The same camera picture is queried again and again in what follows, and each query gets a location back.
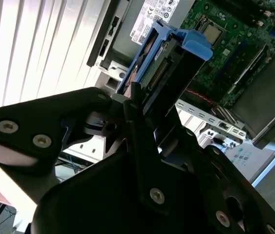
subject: mounting hole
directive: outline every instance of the mounting hole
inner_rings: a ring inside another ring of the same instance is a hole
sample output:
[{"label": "mounting hole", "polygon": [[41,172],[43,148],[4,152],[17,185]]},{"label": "mounting hole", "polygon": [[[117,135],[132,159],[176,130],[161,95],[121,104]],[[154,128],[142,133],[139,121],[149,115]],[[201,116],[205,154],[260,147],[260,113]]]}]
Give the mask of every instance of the mounting hole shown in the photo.
[{"label": "mounting hole", "polygon": [[33,143],[39,148],[48,148],[51,146],[52,140],[47,135],[39,134],[33,138]]},{"label": "mounting hole", "polygon": [[18,125],[13,122],[13,121],[9,121],[9,120],[3,120],[0,122],[0,132],[2,133],[14,133],[18,130]]},{"label": "mounting hole", "polygon": [[106,130],[108,132],[112,132],[113,130],[115,130],[117,128],[117,125],[115,123],[108,123],[106,126]]},{"label": "mounting hole", "polygon": [[271,234],[275,234],[275,229],[271,225],[267,224],[267,229]]},{"label": "mounting hole", "polygon": [[125,76],[126,76],[126,74],[125,74],[124,72],[121,72],[121,73],[119,74],[119,77],[120,77],[121,79],[123,79]]},{"label": "mounting hole", "polygon": [[214,153],[216,153],[217,155],[220,155],[220,150],[216,147],[213,147],[213,151]]}]

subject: green circuit board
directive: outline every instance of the green circuit board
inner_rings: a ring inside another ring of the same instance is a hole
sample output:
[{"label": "green circuit board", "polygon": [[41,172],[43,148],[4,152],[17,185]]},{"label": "green circuit board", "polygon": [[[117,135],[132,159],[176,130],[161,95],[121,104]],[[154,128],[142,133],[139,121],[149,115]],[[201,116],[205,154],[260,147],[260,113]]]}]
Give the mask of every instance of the green circuit board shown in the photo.
[{"label": "green circuit board", "polygon": [[[273,9],[274,16],[275,3],[270,2],[259,4],[264,9]],[[212,43],[213,56],[188,88],[216,104],[231,107],[275,55],[275,19],[270,14],[268,11],[253,27],[211,0],[196,0],[181,28],[203,33]]]}]

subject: port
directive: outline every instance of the port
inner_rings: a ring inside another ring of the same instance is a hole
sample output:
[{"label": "port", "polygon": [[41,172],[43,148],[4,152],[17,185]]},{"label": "port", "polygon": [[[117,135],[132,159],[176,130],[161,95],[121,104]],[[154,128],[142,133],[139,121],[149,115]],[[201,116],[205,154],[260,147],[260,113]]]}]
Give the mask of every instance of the port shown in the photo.
[{"label": "port", "polygon": [[225,123],[220,123],[219,127],[222,128],[222,129],[224,129],[224,130],[228,130],[229,129],[229,127]]},{"label": "port", "polygon": [[108,40],[108,39],[105,39],[104,44],[103,44],[103,47],[102,47],[102,49],[101,49],[100,52],[99,52],[99,56],[103,56],[103,55],[104,55],[104,53],[105,53],[105,51],[106,51],[106,48],[107,48],[108,44],[109,44],[109,40]]},{"label": "port", "polygon": [[118,22],[119,22],[119,17],[115,16],[111,24],[111,29],[108,32],[109,36],[113,35],[114,28],[117,26]]}]

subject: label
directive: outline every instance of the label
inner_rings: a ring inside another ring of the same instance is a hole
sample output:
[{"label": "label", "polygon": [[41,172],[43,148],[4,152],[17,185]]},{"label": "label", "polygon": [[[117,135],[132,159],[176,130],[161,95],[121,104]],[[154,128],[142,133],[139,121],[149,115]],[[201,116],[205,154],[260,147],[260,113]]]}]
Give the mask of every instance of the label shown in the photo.
[{"label": "label", "polygon": [[151,26],[156,20],[168,23],[180,0],[145,0],[143,7],[132,28],[132,41],[143,44]]}]

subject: motherboard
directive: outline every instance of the motherboard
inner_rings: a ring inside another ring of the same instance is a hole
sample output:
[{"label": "motherboard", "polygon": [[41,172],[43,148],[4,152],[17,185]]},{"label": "motherboard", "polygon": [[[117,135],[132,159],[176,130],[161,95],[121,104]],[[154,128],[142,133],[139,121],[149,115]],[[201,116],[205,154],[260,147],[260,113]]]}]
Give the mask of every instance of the motherboard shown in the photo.
[{"label": "motherboard", "polygon": [[230,108],[275,55],[275,0],[196,0],[181,28],[204,34],[214,53],[182,99]]}]

